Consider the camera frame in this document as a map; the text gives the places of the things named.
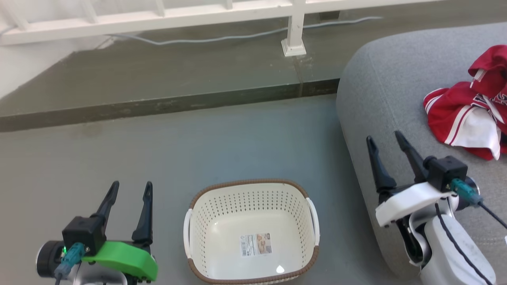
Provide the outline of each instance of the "product label sticker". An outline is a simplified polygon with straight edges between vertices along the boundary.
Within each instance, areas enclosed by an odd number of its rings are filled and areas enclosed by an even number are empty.
[[[239,242],[241,245],[242,257],[259,256],[272,253],[271,235],[269,233],[242,235],[239,238]]]

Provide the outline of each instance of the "gray sofa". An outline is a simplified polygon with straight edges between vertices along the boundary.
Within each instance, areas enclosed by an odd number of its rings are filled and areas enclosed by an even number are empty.
[[[453,155],[468,164],[468,175],[488,205],[507,220],[507,156],[485,161],[465,150],[439,143],[427,126],[423,97],[458,81],[470,81],[467,70],[493,45],[507,44],[507,23],[416,31],[373,41],[360,48],[347,64],[338,88],[336,108],[372,226],[382,255],[403,279],[418,269],[408,262],[396,227],[380,228],[375,219],[375,192],[366,137],[373,136],[380,157],[398,185],[413,182],[406,157],[393,132],[401,130],[426,157]],[[497,276],[507,283],[507,231],[482,209],[456,214]]]

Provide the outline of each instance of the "laundry basket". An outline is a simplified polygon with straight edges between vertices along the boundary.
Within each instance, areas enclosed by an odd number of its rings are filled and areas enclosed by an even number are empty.
[[[185,216],[190,268],[211,284],[274,284],[315,263],[317,211],[301,186],[286,180],[247,180],[210,186]]]

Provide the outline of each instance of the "black cable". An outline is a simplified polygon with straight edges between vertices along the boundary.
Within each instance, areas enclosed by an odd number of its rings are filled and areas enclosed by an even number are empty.
[[[488,207],[486,207],[486,205],[484,205],[482,202],[477,203],[477,205],[482,207],[482,209],[486,210],[486,212],[488,212],[493,218],[495,218],[495,220],[497,220],[499,223],[502,224],[502,226],[504,228],[507,229],[507,224],[504,221],[502,221],[502,219],[500,219],[499,216],[497,216],[495,213],[493,213],[493,211],[491,211]]]
[[[487,285],[493,285],[488,280],[488,278],[486,278],[486,276],[484,276],[484,274],[482,274],[479,271],[479,269],[472,263],[472,261],[470,261],[470,259],[468,259],[468,257],[466,256],[466,254],[461,250],[461,248],[459,247],[458,243],[456,242],[456,240],[452,236],[451,232],[449,231],[449,229],[445,225],[444,219],[442,219],[442,214],[440,213],[440,208],[439,208],[438,204],[435,204],[435,208],[437,209],[437,216],[439,216],[439,220],[440,220],[440,224],[442,225],[442,228],[444,229],[445,233],[447,234],[447,237],[449,238],[449,240],[451,240],[451,242],[453,243],[454,247],[459,252],[459,254],[461,254],[461,256],[463,256],[463,258],[465,258],[465,261],[468,263],[468,265],[470,265],[470,267],[472,267],[474,269],[474,271],[477,273],[477,275],[480,276],[482,279],[484,279],[484,281],[486,282]]]
[[[56,282],[55,282],[55,285],[60,285],[60,281],[62,280],[62,274],[59,273],[57,276],[56,276]]]

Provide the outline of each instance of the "gray floor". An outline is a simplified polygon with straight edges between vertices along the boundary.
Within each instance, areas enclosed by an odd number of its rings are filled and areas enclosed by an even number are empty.
[[[0,134],[3,284],[53,284],[34,270],[37,250],[47,240],[61,239],[74,216],[95,211],[113,180],[121,185],[107,236],[130,238],[144,185],[151,180],[153,251],[160,266],[156,284],[202,284],[188,268],[182,245],[190,201],[212,184],[266,177],[302,185],[319,214],[318,260],[287,284],[402,284],[380,256],[334,99],[325,95]]]
[[[362,45],[414,30],[506,21],[505,0],[448,0],[342,11],[340,20],[384,19],[305,30],[307,55],[284,57],[286,33],[250,40],[153,46],[118,42],[71,55],[0,101],[0,116],[339,78]],[[319,21],[308,15],[307,23]],[[244,35],[287,19],[149,31],[156,41]]]

